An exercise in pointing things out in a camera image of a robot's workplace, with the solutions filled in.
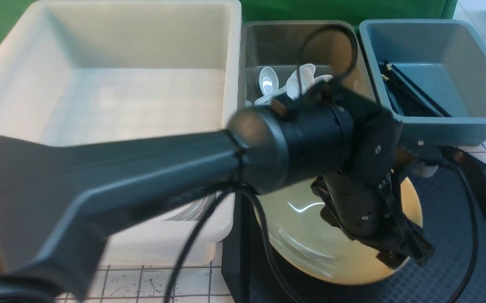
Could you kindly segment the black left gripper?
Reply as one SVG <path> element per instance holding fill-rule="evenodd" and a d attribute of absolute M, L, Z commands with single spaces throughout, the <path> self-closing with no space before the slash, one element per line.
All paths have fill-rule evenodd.
<path fill-rule="evenodd" d="M 312 193 L 325 204 L 320 216 L 349 240 L 378 250 L 376 259 L 398 270 L 407 259 L 426 266 L 434 246 L 420 235 L 420 227 L 403 213 L 403 179 L 389 173 L 377 186 L 334 173 L 316 178 Z"/>

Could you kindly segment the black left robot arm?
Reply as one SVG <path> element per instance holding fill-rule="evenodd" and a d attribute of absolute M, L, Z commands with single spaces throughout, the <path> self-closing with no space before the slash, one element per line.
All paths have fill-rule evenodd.
<path fill-rule="evenodd" d="M 254 204 L 270 266 L 282 282 L 257 196 L 320 177 L 346 177 L 359 201 L 326 202 L 340 229 L 380 261 L 433 255 L 422 228 L 401 211 L 400 183 L 430 163 L 421 143 L 375 102 L 322 83 L 291 100 L 241 109 L 226 129 L 83 146 L 0 136 L 0 303 L 87 297 L 108 238 L 216 192 L 191 232 L 230 193 Z"/>

